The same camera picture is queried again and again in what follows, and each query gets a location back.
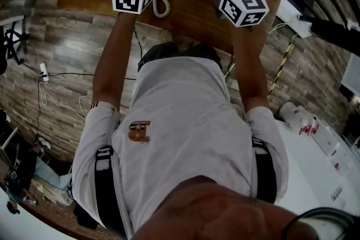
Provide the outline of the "person's right forearm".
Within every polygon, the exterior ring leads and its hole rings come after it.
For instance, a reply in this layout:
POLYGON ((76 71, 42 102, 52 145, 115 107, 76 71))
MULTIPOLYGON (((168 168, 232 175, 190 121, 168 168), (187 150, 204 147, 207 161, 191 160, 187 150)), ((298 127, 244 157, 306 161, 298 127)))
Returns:
POLYGON ((256 107, 269 107, 266 74, 259 58, 252 32, 231 28, 235 69, 242 104, 246 112, 256 107))

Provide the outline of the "person's left forearm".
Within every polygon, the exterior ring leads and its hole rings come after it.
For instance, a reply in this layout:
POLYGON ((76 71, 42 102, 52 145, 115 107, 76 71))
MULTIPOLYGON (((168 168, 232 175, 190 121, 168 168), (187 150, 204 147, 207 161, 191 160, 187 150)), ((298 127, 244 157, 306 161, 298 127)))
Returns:
POLYGON ((102 51, 93 77, 93 102, 120 108, 136 14, 120 13, 102 51))

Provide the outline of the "white floor box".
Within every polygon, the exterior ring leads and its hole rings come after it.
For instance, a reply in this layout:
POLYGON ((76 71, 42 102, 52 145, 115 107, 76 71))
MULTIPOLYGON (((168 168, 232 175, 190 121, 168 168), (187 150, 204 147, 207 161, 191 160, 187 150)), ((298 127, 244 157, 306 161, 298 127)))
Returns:
POLYGON ((312 36, 310 32, 311 23, 301 21, 303 14, 296 9, 288 0, 281 0, 276 16, 297 33, 301 38, 312 36))

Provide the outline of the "person's dark trousers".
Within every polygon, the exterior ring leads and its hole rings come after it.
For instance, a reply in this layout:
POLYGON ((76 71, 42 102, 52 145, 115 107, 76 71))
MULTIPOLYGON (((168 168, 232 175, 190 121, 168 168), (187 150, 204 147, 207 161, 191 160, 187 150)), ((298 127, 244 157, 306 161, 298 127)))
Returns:
POLYGON ((165 42, 157 44, 149 49, 146 54, 141 58, 138 63, 139 72, 144 64, 164 58, 170 57, 198 57, 212 60, 218 64, 222 69, 221 58, 218 56, 216 50, 205 44, 198 43, 190 46, 187 50, 180 51, 178 46, 174 42, 165 42))

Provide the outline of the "yellow black striped tape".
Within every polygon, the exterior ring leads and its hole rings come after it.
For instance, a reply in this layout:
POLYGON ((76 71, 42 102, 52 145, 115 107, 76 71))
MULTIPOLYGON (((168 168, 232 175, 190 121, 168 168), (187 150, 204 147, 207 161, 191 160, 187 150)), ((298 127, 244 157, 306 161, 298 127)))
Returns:
POLYGON ((289 58, 289 54, 290 54, 290 51, 291 51, 291 48, 293 46, 293 42, 290 41, 289 44, 287 45, 287 48, 286 48, 286 51, 285 51, 285 54, 283 55, 283 58, 282 58, 282 61, 281 61, 281 64, 279 66, 279 69, 275 75, 275 77, 273 78, 273 81, 270 85, 270 88, 268 90, 268 96, 271 95, 272 91, 275 89, 276 87, 276 84, 281 76, 281 73, 284 69, 284 66, 285 66, 285 63, 287 62, 287 59, 289 58))

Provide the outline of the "white power strip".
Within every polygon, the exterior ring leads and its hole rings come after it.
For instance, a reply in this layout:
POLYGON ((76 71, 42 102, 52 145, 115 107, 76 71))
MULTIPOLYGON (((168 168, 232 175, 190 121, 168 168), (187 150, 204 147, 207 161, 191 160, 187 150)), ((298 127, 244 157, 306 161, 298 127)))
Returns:
POLYGON ((40 67, 40 73, 41 73, 41 78, 45 83, 48 83, 50 80, 50 75, 48 73, 48 69, 47 69, 47 65, 45 62, 41 62, 39 64, 40 67))

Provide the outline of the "person's white shirt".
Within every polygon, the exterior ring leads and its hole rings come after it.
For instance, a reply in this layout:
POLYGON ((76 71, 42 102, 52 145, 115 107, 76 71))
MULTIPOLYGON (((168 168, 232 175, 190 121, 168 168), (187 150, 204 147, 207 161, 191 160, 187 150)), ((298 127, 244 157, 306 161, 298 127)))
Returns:
POLYGON ((133 233, 178 184, 195 176, 254 196, 253 142, 265 144, 271 153, 280 199, 287 190, 289 165, 270 109, 255 107, 240 116, 212 60, 151 61, 139 71, 125 118, 107 102, 92 105, 74 157, 73 195, 90 216, 100 218, 96 152, 111 145, 115 187, 125 208, 125 226, 133 233))

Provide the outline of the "black tripod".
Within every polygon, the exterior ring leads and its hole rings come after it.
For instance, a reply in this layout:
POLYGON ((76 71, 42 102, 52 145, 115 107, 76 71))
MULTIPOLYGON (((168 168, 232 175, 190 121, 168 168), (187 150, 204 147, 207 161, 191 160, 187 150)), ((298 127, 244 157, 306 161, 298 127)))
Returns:
POLYGON ((0 74, 3 74, 7 69, 7 61, 14 59, 18 65, 24 63, 24 60, 19 59, 15 51, 15 44, 28 40, 27 33, 19 33, 15 30, 15 25, 23 16, 12 17, 7 20, 0 21, 0 74))

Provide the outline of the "white box red label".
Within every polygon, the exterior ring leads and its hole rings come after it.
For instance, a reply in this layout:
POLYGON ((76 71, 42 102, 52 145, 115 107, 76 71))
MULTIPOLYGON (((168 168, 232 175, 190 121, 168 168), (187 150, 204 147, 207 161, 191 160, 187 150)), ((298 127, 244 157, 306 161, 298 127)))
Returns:
POLYGON ((334 155, 335 147, 339 141, 330 130, 330 127, 319 118, 315 117, 312 124, 302 127, 299 135, 302 134, 311 136, 327 157, 334 155))

